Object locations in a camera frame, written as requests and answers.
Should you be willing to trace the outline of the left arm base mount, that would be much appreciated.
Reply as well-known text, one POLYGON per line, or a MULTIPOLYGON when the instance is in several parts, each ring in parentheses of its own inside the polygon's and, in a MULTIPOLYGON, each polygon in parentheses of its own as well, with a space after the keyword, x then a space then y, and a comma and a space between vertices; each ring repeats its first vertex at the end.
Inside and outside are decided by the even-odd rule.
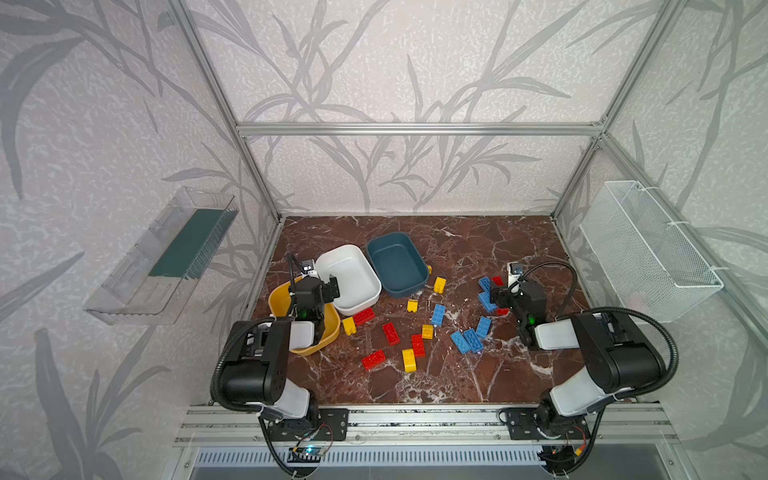
POLYGON ((344 441, 349 415, 347 408, 319 408, 300 419, 270 421, 266 424, 267 433, 272 441, 298 441, 307 437, 328 442, 344 441))

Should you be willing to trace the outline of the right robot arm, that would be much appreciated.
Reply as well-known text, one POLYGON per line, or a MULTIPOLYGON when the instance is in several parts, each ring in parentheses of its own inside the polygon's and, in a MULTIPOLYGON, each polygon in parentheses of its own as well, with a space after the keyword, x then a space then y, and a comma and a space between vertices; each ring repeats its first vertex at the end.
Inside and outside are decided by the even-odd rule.
POLYGON ((514 313, 527 348, 581 352, 584 366, 545 392, 534 410, 534 423, 542 430, 562 429, 619 400, 655 392, 679 368, 674 338, 642 312, 596 307, 548 321, 547 297, 536 282, 494 283, 489 295, 492 303, 514 313))

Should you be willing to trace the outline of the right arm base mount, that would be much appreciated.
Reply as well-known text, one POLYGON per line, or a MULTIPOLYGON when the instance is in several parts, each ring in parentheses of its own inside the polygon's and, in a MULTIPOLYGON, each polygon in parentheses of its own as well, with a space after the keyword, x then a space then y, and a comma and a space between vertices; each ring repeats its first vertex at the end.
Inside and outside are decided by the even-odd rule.
POLYGON ((584 416, 565 417, 544 406, 502 408, 497 411, 497 420, 507 428, 511 440, 586 443, 591 438, 584 416))

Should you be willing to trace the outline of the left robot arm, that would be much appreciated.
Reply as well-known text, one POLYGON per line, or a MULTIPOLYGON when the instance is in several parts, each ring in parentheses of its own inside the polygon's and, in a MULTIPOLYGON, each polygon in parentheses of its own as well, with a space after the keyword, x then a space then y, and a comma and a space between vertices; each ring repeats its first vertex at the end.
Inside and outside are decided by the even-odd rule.
POLYGON ((296 278, 274 291, 270 315, 236 322, 225 342, 210 382, 211 400, 236 412, 256 412, 266 422, 289 428, 320 425, 312 391, 288 378, 291 356, 309 356, 339 334, 333 301, 338 280, 296 278))

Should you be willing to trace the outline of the yellow lego brick front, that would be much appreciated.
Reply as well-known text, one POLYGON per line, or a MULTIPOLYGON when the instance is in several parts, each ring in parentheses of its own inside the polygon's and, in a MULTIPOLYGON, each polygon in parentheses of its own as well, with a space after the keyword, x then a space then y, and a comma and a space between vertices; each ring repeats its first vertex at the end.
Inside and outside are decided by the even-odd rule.
POLYGON ((406 373, 412 373, 417 370, 416 357, 413 349, 404 349, 402 351, 402 360, 404 371, 406 373))

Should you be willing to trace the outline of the yellow plastic bin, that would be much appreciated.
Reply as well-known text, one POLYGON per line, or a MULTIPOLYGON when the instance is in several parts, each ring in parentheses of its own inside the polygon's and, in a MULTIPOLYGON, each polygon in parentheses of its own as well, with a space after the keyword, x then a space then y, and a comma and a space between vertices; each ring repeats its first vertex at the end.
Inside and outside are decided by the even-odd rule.
MULTIPOLYGON (((289 282, 285 282, 269 295, 268 305, 270 312, 275 317, 288 315, 290 306, 289 282)), ((341 319, 335 307, 328 303, 324 306, 324 327, 321 336, 315 322, 310 320, 295 320, 291 328, 289 347, 294 355, 306 357, 319 352, 333 343, 339 336, 341 319)))

